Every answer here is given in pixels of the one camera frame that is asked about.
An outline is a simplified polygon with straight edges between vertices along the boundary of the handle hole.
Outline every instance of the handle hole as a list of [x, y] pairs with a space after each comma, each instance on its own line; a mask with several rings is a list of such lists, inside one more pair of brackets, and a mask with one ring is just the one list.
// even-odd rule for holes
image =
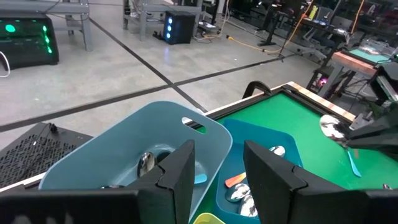
[[181, 122], [182, 122], [185, 126], [189, 127], [189, 128], [192, 129], [192, 130], [195, 130], [195, 131], [199, 132], [200, 134], [206, 134], [206, 132], [207, 132], [206, 127], [204, 127], [204, 125], [200, 124], [199, 122], [193, 121], [193, 122], [198, 123], [198, 124], [201, 126], [201, 127], [198, 128], [198, 129], [194, 129], [194, 128], [191, 128], [190, 126], [188, 126], [187, 124], [191, 123], [191, 121], [193, 121], [193, 120], [190, 119], [190, 118], [187, 118], [187, 117], [183, 117], [183, 118], [181, 119]]

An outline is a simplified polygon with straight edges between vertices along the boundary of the green felt table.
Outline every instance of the green felt table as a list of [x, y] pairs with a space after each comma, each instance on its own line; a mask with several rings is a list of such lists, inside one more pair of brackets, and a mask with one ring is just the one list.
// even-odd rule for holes
[[374, 63], [380, 63], [380, 62], [385, 63], [389, 61], [389, 58], [385, 55], [371, 55], [359, 49], [350, 50], [350, 53], [355, 54], [356, 56], [359, 56]]
[[[362, 149], [357, 159], [353, 156], [362, 174], [362, 178], [356, 177], [345, 150], [323, 135], [320, 117], [299, 101], [278, 93], [217, 121], [223, 123], [224, 119], [237, 119], [290, 134], [295, 139], [306, 170], [348, 190], [381, 189], [382, 184], [398, 187], [398, 163], [377, 151]], [[192, 221], [203, 212], [212, 213], [216, 183], [212, 183]]]

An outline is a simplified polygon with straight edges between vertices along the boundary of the light blue plastic bin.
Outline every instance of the light blue plastic bin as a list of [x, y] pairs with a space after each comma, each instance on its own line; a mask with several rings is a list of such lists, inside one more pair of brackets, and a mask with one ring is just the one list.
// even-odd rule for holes
[[224, 126], [232, 135], [233, 145], [218, 174], [214, 215], [227, 224], [260, 224], [258, 217], [249, 218], [238, 215], [240, 203], [231, 203], [224, 197], [227, 190], [225, 180], [245, 171], [244, 141], [253, 140], [268, 149], [273, 146], [283, 146], [286, 150], [284, 158], [302, 167], [299, 151], [294, 138], [289, 134], [233, 119], [226, 119]]
[[[183, 118], [203, 125], [206, 133], [184, 125]], [[137, 179], [137, 163], [144, 152], [173, 151], [188, 139], [195, 140], [195, 160], [208, 176], [207, 182], [193, 188], [191, 220], [231, 149], [232, 137], [216, 121], [169, 101], [146, 105], [59, 160], [47, 171], [39, 189], [128, 185]]]

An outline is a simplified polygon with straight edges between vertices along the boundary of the orange cable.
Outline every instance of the orange cable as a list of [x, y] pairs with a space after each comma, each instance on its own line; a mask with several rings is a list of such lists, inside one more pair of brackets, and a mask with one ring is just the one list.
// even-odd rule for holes
[[364, 3], [364, 2], [365, 2], [365, 0], [362, 0], [361, 5], [360, 5], [360, 7], [359, 7], [359, 9], [358, 9], [358, 12], [356, 12], [356, 16], [355, 16], [355, 21], [354, 21], [354, 24], [353, 24], [353, 28], [351, 29], [351, 34], [354, 33], [354, 29], [355, 29], [355, 26], [356, 26], [356, 21], [358, 20], [359, 13], [361, 12], [361, 9], [362, 9], [362, 6], [363, 6], [363, 3]]

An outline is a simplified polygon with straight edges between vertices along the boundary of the orange utensil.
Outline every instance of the orange utensil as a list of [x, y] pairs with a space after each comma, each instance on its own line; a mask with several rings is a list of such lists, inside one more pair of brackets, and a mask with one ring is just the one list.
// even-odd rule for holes
[[242, 182], [245, 178], [246, 178], [246, 172], [243, 172], [239, 175], [236, 175], [234, 177], [227, 179], [225, 181], [225, 185], [227, 186], [227, 188], [230, 188], [230, 187], [234, 186], [235, 184]]

